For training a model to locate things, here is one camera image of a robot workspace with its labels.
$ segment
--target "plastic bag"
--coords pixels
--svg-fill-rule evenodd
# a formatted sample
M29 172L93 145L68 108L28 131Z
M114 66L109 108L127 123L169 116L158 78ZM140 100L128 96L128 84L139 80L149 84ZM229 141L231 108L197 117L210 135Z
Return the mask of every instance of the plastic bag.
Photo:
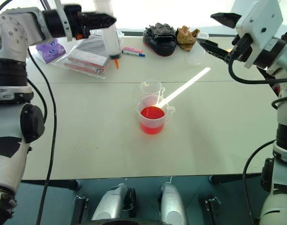
M118 31L120 42L123 36L124 34ZM105 50L103 37L98 35L98 30L93 30L89 38L79 41L69 54L54 62L54 65L105 79L106 70L111 63Z
M57 39L53 39L50 43L36 45L35 56L42 62L49 63L56 60L61 55L65 54L66 51L62 45L58 43Z

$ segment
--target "marker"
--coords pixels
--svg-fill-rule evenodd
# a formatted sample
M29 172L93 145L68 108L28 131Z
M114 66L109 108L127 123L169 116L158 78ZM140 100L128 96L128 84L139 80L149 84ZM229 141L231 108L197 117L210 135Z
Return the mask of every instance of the marker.
M141 53L137 53L137 52L130 52L130 51L125 51L125 50L122 50L121 52L123 54L137 55L137 56L145 57L145 54L141 54Z
M143 52L142 49L136 49L136 48L131 48L131 47L123 47L123 50L134 52L134 53L142 53Z

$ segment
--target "plastic beaker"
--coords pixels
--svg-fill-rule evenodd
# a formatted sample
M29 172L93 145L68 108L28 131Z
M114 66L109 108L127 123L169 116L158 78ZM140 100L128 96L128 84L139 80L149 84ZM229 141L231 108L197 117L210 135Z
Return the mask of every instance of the plastic beaker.
M165 91L165 87L162 87L161 82L154 78L149 78L142 82L139 88L141 89L141 97L147 95L157 95L163 97L163 93Z
M207 33L200 32L197 38L208 40L209 35ZM205 60L205 50L200 44L196 41L190 52L186 55L186 61L190 65L201 64Z
M165 104L162 108L155 105L163 101L164 98L157 95L147 95L143 97L137 107L141 129L150 135L154 135L162 131L164 123L171 118L175 112L173 106Z

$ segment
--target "white stirring stick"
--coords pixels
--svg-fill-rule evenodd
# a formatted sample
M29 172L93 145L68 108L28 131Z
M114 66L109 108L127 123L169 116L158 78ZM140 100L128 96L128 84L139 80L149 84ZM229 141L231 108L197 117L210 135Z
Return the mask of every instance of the white stirring stick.
M210 71L210 67L204 68L202 71L200 71L198 74L196 74L193 78L191 78L188 82L184 83L181 87L176 89L174 92L172 92L170 95L168 95L163 101L157 102L155 105L158 108L162 108L165 106L168 102L173 100L176 96L181 94L184 90L189 88L192 84L194 84L199 78L201 78L203 75L205 75L207 72Z

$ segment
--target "measuring cup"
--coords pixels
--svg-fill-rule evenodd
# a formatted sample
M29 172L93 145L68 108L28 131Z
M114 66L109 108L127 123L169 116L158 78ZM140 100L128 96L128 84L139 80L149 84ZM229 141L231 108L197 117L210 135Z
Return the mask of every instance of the measuring cup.
M147 95L157 95L163 97L163 92L165 91L165 87L162 87L161 82L154 78L149 78L142 82L139 88L141 89L141 97Z
M158 119L149 119L141 114L142 110L150 106L155 106L163 100L164 98L161 96L147 95L139 101L137 112L139 114L140 127L145 133L153 135L162 131L164 123L168 121L171 118L172 113L176 111L173 106L168 106L168 104L165 104L161 108L161 110L164 112L164 115Z

